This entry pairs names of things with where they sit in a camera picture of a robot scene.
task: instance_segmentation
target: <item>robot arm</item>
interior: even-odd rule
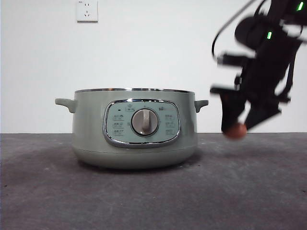
[[[222,131],[227,136],[243,137],[246,130],[280,113],[280,102],[290,101],[288,93],[292,86],[295,57],[304,41],[288,36],[281,22],[306,26],[306,5],[307,1],[302,0],[272,0],[267,15],[258,14],[257,10],[254,16],[245,18],[236,28],[235,38],[255,50],[255,57],[224,54],[217,59],[219,64],[242,68],[242,73],[235,79],[234,89],[211,88],[211,93],[221,97]],[[275,88],[289,66],[287,85],[280,95],[275,95]],[[251,103],[251,110],[245,124],[239,125],[238,117],[244,111],[246,101]]]

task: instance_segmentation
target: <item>pot base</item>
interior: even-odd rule
[[[73,150],[81,161],[99,167],[111,169],[150,169],[181,163],[193,155],[196,147],[145,153],[95,152],[74,147]]]

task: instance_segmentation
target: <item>wall socket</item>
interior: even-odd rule
[[[79,0],[77,1],[77,22],[97,23],[98,22],[98,1]]]

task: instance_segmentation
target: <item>gray floor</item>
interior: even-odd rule
[[[2,230],[305,230],[307,134],[200,134],[186,162],[78,162],[71,135],[1,136]]]

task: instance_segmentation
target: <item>green led light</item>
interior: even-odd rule
[[[272,32],[268,32],[268,36],[267,36],[268,39],[271,39],[272,38]]]
[[[296,11],[301,11],[301,10],[303,9],[303,6],[304,6],[304,2],[302,1],[302,2],[298,5]]]

